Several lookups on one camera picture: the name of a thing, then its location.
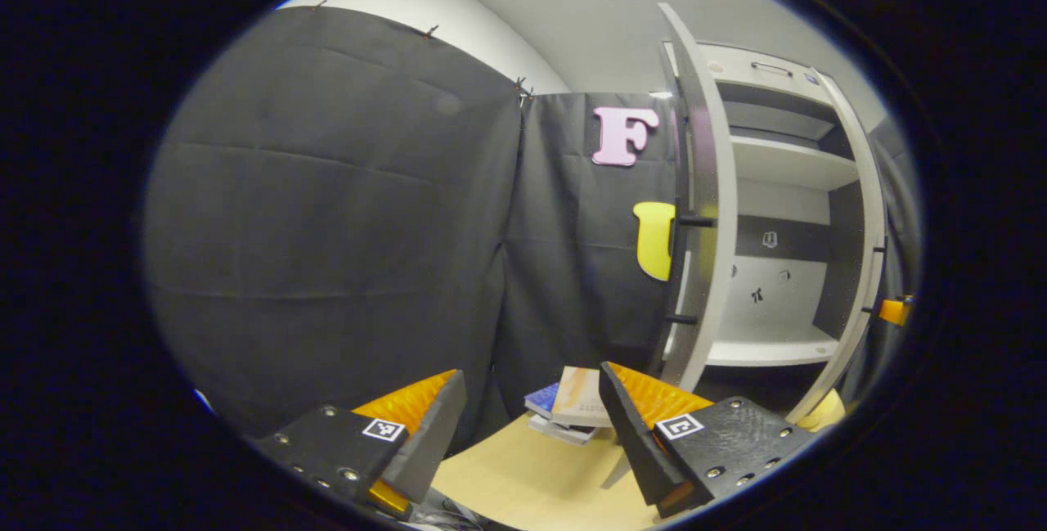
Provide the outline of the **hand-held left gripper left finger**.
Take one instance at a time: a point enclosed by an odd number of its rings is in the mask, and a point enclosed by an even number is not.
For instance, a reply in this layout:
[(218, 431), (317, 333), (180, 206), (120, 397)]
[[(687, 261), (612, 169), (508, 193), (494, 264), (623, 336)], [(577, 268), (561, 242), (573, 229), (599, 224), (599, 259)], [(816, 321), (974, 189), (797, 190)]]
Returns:
[(359, 407), (325, 403), (257, 437), (277, 467), (344, 507), (411, 519), (455, 437), (465, 374), (442, 371)]

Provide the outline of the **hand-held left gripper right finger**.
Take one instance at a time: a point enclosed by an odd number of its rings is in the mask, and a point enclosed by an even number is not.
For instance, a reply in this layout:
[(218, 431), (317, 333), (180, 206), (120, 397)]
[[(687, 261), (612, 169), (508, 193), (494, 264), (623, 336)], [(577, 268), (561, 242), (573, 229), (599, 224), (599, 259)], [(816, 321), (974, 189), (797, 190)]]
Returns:
[(610, 361), (599, 367), (599, 394), (662, 519), (740, 493), (815, 437), (744, 397), (709, 401)]

